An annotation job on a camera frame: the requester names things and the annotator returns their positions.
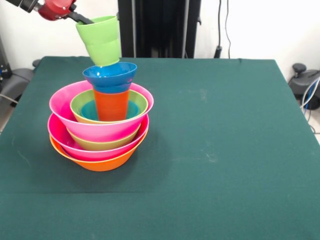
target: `lime green plastic cup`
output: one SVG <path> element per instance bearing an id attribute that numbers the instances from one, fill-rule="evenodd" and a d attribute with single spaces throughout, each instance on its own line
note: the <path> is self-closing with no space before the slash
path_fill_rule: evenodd
<path id="1" fill-rule="evenodd" d="M 76 29 L 96 66 L 109 66 L 119 62 L 121 47 L 119 23 L 116 16 L 92 19 L 94 23 L 78 22 Z"/>

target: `orange cup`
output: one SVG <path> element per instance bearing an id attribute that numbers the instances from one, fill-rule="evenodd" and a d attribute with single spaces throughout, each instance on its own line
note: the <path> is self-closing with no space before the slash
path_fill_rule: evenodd
<path id="1" fill-rule="evenodd" d="M 99 121 L 111 122 L 126 119 L 129 90 L 120 93 L 102 93 L 93 89 Z"/>

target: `plastic bowl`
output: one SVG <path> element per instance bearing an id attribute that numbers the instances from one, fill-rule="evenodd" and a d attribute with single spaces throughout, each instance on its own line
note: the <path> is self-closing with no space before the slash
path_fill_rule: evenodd
<path id="1" fill-rule="evenodd" d="M 84 150 L 88 151 L 104 151 L 104 150 L 110 150 L 110 149 L 116 149 L 120 148 L 124 145 L 129 144 L 132 139 L 134 139 L 135 135 L 137 134 L 139 127 L 129 136 L 126 136 L 122 139 L 119 139 L 118 141 L 107 141 L 107 142 L 95 142 L 95 141 L 86 141 L 83 140 L 76 135 L 74 135 L 72 132 L 70 132 L 68 129 L 68 133 L 71 135 L 73 140 Z"/>
<path id="2" fill-rule="evenodd" d="M 94 99 L 95 96 L 93 89 L 84 91 L 73 98 L 70 103 L 70 108 L 78 122 L 87 124 L 112 124 L 121 122 L 98 121 L 98 113 Z M 142 115 L 147 109 L 148 100 L 139 92 L 130 90 L 126 119 L 138 117 Z"/>
<path id="3" fill-rule="evenodd" d="M 148 130 L 149 117 L 147 115 L 143 118 L 143 120 L 141 122 L 141 126 L 140 126 L 140 128 L 139 128 L 139 130 L 138 130 L 138 132 L 132 142 L 130 142 L 127 145 L 115 148 L 115 149 L 103 150 L 103 151 L 83 150 L 82 147 L 80 147 L 75 142 L 75 140 L 71 137 L 71 135 L 68 133 L 68 130 L 67 130 L 66 126 L 63 124 L 63 122 L 60 121 L 60 119 L 54 114 L 51 114 L 51 116 L 49 117 L 47 126 L 48 126 L 49 134 L 72 157 L 79 159 L 79 160 L 83 160 L 83 161 L 101 161 L 101 160 L 106 160 L 106 159 L 115 158 L 117 156 L 120 156 L 121 154 L 128 152 L 135 145 L 137 145 L 137 143 L 140 141 L 140 139 L 143 137 L 143 135 Z"/>
<path id="4" fill-rule="evenodd" d="M 117 62 L 109 66 L 91 66 L 82 74 L 96 91 L 116 94 L 130 88 L 136 71 L 137 65 L 134 63 Z"/>
<path id="5" fill-rule="evenodd" d="M 79 81 L 67 85 L 52 95 L 49 106 L 51 111 L 74 135 L 91 142 L 111 142 L 130 135 L 137 129 L 154 105 L 152 94 L 144 87 L 132 83 L 130 89 L 142 94 L 148 100 L 148 108 L 143 114 L 110 124 L 77 122 L 70 109 L 70 102 L 77 94 L 89 89 L 92 89 L 92 86 L 87 81 Z"/>
<path id="6" fill-rule="evenodd" d="M 128 110 L 126 112 L 125 119 L 134 118 L 138 114 L 139 114 L 139 108 L 138 108 L 137 104 L 135 104 L 133 101 L 129 101 L 128 102 Z M 83 105 L 83 107 L 81 108 L 81 111 L 80 111 L 80 117 L 84 117 L 85 119 L 89 119 L 89 120 L 99 121 L 95 100 L 89 101 L 85 105 Z"/>
<path id="7" fill-rule="evenodd" d="M 123 165 L 126 161 L 128 161 L 128 159 L 131 157 L 131 155 L 135 152 L 135 150 L 137 149 L 137 147 L 143 142 L 143 140 L 145 139 L 145 137 L 147 136 L 147 132 L 148 130 L 145 132 L 145 134 L 143 135 L 143 137 L 140 139 L 140 141 L 129 151 L 125 152 L 124 154 L 111 158 L 111 159 L 107 159 L 107 160 L 102 160 L 102 161 L 82 161 L 76 158 L 73 158 L 71 156 L 69 156 L 64 149 L 61 147 L 61 145 L 55 141 L 55 139 L 50 136 L 50 142 L 53 146 L 53 148 L 62 156 L 64 156 L 67 159 L 70 159 L 71 161 L 75 162 L 76 164 L 80 165 L 81 167 L 91 170 L 91 171 L 95 171 L 95 172 L 104 172 L 104 171 L 110 171 L 113 169 L 116 169 L 118 167 L 120 167 L 121 165 Z"/>

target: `cable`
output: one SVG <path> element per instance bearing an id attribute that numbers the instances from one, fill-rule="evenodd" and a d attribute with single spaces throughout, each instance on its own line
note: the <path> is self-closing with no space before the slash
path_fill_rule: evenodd
<path id="1" fill-rule="evenodd" d="M 228 35 L 228 31 L 227 31 L 227 21 L 228 21 L 228 16 L 229 16 L 229 0 L 226 0 L 226 16 L 225 16 L 225 24 L 224 24 L 224 28 L 225 28 L 225 34 L 226 34 L 226 38 L 229 41 L 229 49 L 228 49 L 228 57 L 230 59 L 230 48 L 231 48 L 231 41 Z"/>
<path id="2" fill-rule="evenodd" d="M 8 96 L 6 96 L 6 95 L 0 94 L 0 97 L 3 97 L 3 98 L 5 98 L 5 99 L 8 99 L 8 100 L 10 100 L 11 102 L 13 102 L 13 103 L 15 103 L 15 104 L 18 103 L 16 100 L 14 100 L 14 99 L 12 99 L 11 97 L 8 97 Z"/>
<path id="3" fill-rule="evenodd" d="M 310 87 L 308 99 L 309 99 L 310 96 L 311 96 L 312 88 L 313 88 L 313 86 Z M 305 105 L 305 107 L 304 107 L 304 115 L 306 115 L 306 113 L 307 113 L 308 105 L 309 105 L 309 103 L 307 103 L 307 104 Z"/>
<path id="4" fill-rule="evenodd" d="M 219 10 L 218 10 L 218 32 L 219 32 L 219 43 L 218 46 L 221 46 L 221 30 L 220 30 L 220 12 L 221 12 L 221 0 L 219 0 Z"/>
<path id="5" fill-rule="evenodd" d="M 308 122 L 308 123 L 309 123 L 310 117 L 311 117 L 311 109 L 310 109 L 309 117 L 308 117 L 308 119 L 307 119 L 307 122 Z M 313 126 L 311 126 L 310 124 L 309 124 L 309 127 L 311 128 L 312 133 L 313 133 L 314 135 L 320 134 L 320 132 L 316 132 L 315 128 L 314 128 Z"/>
<path id="6" fill-rule="evenodd" d="M 302 105 L 300 106 L 300 108 L 303 108 L 308 102 L 310 102 L 310 100 L 313 98 L 313 96 L 314 96 L 314 94 L 315 94 L 315 92 L 316 92 L 316 90 L 317 90 L 317 88 L 318 88 L 318 85 L 319 85 L 319 82 L 320 82 L 320 77 L 318 77 L 317 79 L 315 79 L 307 88 L 306 88 L 306 90 L 305 90 L 305 92 L 304 92 L 304 94 L 303 94 L 303 97 L 302 97 Z M 308 93 L 308 91 L 309 91 L 309 89 L 312 87 L 312 85 L 314 85 L 315 84 L 315 87 L 314 87 L 314 89 L 313 89 L 313 91 L 312 91 L 312 93 L 311 93 L 311 96 L 310 96 L 310 98 L 308 98 L 308 100 L 307 101 L 305 101 L 305 99 L 306 99 L 306 95 L 307 95 L 307 93 Z"/>
<path id="7" fill-rule="evenodd" d="M 311 118 L 311 104 L 310 104 L 310 109 L 309 109 L 310 111 L 309 111 L 309 116 L 308 116 L 308 119 L 306 120 L 307 121 L 307 123 L 310 121 L 310 118 Z"/>

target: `pink plastic bowl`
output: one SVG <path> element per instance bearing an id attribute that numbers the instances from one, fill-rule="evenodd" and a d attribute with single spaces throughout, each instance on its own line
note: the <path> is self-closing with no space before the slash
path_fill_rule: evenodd
<path id="1" fill-rule="evenodd" d="M 70 136 L 66 126 L 55 115 L 51 114 L 48 120 L 48 131 L 50 136 L 57 141 L 72 157 L 83 161 L 102 161 L 118 157 L 134 148 L 140 139 L 146 134 L 149 127 L 149 117 L 146 115 L 133 141 L 122 147 L 105 151 L 83 150 Z"/>
<path id="2" fill-rule="evenodd" d="M 51 111 L 74 135 L 91 142 L 112 142 L 132 134 L 154 105 L 152 94 L 144 87 L 132 83 L 130 89 L 144 95 L 148 101 L 148 108 L 144 114 L 109 124 L 77 122 L 70 109 L 70 102 L 77 94 L 89 89 L 92 89 L 92 85 L 88 81 L 79 81 L 67 85 L 52 95 L 49 106 Z"/>

